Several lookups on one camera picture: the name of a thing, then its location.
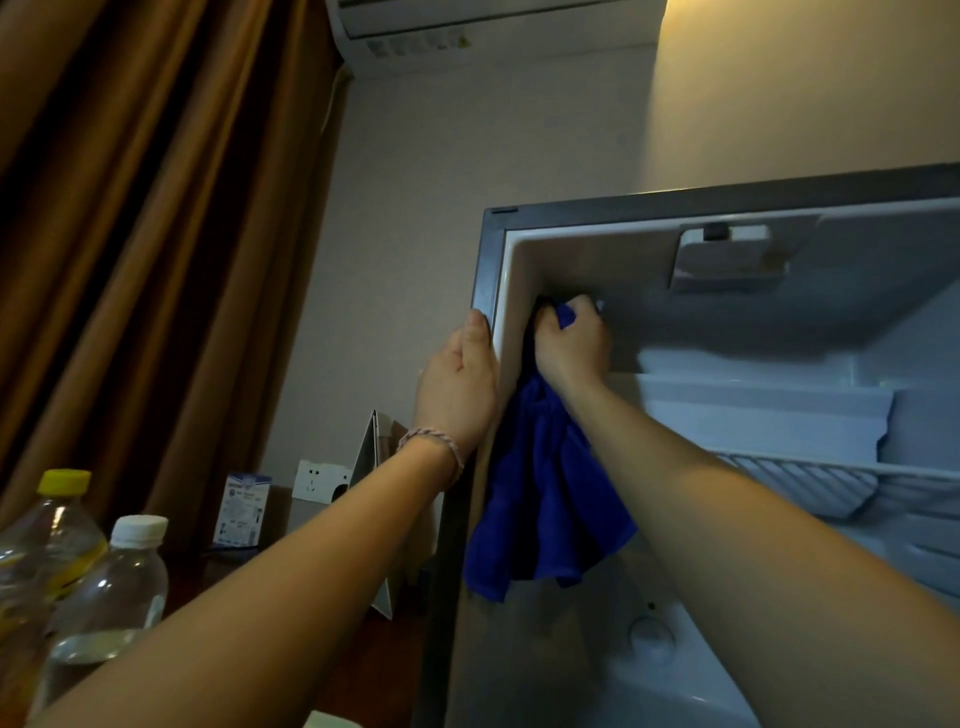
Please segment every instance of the bottle with yellow cap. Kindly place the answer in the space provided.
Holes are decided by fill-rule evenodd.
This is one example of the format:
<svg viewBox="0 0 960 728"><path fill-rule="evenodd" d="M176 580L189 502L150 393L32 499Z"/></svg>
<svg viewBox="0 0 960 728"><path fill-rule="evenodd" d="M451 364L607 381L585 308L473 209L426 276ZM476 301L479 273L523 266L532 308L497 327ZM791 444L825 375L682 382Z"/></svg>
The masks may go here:
<svg viewBox="0 0 960 728"><path fill-rule="evenodd" d="M2 728L26 720L54 606L107 550L103 532L80 505L89 483L87 471L47 471L36 489L38 503L0 533Z"/></svg>

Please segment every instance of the person's right arm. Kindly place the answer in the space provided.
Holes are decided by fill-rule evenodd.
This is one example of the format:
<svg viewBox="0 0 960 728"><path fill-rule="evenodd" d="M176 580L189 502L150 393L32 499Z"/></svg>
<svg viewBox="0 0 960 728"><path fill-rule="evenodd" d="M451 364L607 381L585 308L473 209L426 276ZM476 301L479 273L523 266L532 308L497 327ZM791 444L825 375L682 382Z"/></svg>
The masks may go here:
<svg viewBox="0 0 960 728"><path fill-rule="evenodd" d="M586 297L537 363L765 726L960 724L960 619L824 523L635 409Z"/></svg>

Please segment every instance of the yellow bottle cap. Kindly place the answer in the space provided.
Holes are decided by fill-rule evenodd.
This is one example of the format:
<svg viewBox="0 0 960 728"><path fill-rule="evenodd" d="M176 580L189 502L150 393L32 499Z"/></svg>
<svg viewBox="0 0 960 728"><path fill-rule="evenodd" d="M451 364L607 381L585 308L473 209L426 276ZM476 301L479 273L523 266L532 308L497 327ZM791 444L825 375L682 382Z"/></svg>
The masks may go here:
<svg viewBox="0 0 960 728"><path fill-rule="evenodd" d="M42 496L82 496L90 484L90 471L47 471L36 491Z"/></svg>

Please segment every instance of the person's left arm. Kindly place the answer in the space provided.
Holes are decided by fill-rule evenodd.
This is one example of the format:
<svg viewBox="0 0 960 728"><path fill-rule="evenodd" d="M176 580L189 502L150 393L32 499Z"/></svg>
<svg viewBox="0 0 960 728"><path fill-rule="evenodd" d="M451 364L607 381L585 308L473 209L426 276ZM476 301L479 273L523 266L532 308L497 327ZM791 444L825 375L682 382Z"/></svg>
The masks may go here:
<svg viewBox="0 0 960 728"><path fill-rule="evenodd" d="M420 378L414 427L445 432L468 456L493 417L493 369L487 323L471 311ZM302 726L414 521L455 470L446 444L415 437L312 521L97 669L34 725Z"/></svg>

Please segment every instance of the cleaning cloth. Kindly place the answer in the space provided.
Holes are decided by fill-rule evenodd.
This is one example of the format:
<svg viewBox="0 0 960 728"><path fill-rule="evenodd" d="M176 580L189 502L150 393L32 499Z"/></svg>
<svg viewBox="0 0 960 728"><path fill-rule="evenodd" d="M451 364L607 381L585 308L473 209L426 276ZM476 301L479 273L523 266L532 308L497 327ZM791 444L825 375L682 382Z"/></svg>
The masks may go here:
<svg viewBox="0 0 960 728"><path fill-rule="evenodd" d="M569 306L554 307L561 328L574 322ZM464 579L491 601L503 601L511 581L555 577L562 587L579 584L636 533L583 430L537 370L534 317L494 440L486 498L467 545Z"/></svg>

